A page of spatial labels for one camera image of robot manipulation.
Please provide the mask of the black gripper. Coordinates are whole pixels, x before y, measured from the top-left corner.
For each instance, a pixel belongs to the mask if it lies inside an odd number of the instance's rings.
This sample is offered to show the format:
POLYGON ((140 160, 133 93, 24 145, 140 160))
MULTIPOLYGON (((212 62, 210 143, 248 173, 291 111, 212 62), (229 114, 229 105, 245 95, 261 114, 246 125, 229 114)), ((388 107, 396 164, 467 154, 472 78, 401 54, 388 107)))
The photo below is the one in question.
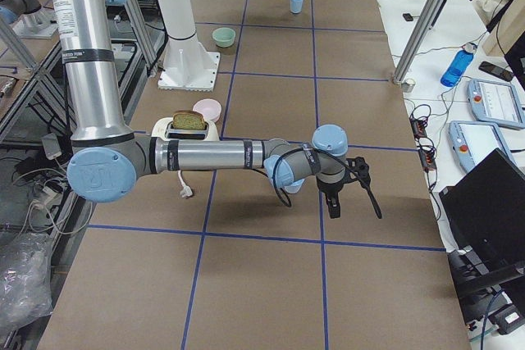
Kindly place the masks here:
POLYGON ((339 192, 346 184, 358 182, 367 192, 370 191, 369 165, 363 157, 346 158, 343 176, 335 183, 327 183, 317 178, 317 187, 325 195, 326 206, 331 219, 340 218, 339 192))

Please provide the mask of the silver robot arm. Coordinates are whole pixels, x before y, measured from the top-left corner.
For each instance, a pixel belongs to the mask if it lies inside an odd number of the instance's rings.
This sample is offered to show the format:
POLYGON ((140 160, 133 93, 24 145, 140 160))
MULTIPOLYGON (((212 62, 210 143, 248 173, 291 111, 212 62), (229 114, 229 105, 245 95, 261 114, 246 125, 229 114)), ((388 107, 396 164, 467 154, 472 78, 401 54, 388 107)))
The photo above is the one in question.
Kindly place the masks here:
POLYGON ((1 0, 1 18, 23 39, 50 39, 57 30, 54 12, 39 0, 1 0))
POLYGON ((166 170, 264 170, 282 202, 286 190, 314 176, 330 216, 337 218, 346 184, 369 188, 368 164, 347 157, 347 136, 337 125, 317 128, 312 141, 300 145, 282 139, 221 141, 212 121, 183 110, 159 120, 151 134, 136 134, 121 109, 106 1, 52 0, 76 117, 66 175, 79 196, 113 202, 141 176, 166 170))

